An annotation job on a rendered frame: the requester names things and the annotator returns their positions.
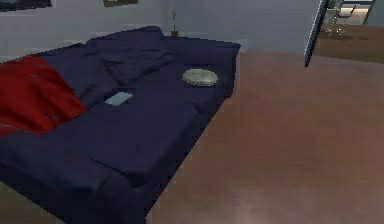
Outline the dark blue sofa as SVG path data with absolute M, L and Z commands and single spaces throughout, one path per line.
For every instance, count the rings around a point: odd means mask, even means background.
M 87 111 L 52 131 L 0 137 L 0 182 L 65 224 L 145 224 L 156 195 L 235 84 L 239 45 L 170 37 L 156 26 L 96 38 L 160 37 L 174 60 L 120 85 L 86 43 L 30 54 L 58 72 Z M 213 86 L 186 83 L 189 69 L 215 72 Z M 132 94 L 119 106 L 105 103 Z

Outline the brown framed picture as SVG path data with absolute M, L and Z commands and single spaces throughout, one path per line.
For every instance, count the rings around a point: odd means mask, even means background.
M 137 4 L 139 0 L 103 0 L 106 8 Z

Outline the dark framed picture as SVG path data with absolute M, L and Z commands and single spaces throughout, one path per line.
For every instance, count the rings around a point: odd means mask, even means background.
M 0 0 L 0 12 L 51 7 L 51 0 Z

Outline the thin house plant in pot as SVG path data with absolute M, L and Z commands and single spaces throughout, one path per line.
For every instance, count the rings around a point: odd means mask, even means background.
M 172 9 L 171 11 L 171 16 L 172 16 L 171 36 L 172 37 L 178 37 L 178 31 L 176 29 L 176 15 L 177 15 L 177 9 Z

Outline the red blanket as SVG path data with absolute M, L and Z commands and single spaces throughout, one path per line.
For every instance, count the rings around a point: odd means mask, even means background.
M 0 137 L 16 131 L 46 134 L 86 111 L 64 79 L 40 57 L 0 63 Z

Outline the pale blue flat rectangle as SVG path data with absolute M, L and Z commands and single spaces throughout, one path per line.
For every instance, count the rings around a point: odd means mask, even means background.
M 105 100 L 105 103 L 112 106 L 119 106 L 132 97 L 132 94 L 126 92 L 118 92 Z

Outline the dark blue pillow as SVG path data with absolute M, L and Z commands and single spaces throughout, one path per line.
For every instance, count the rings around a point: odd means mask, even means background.
M 120 85 L 127 85 L 171 63 L 174 56 L 160 37 L 95 38 L 86 43 Z

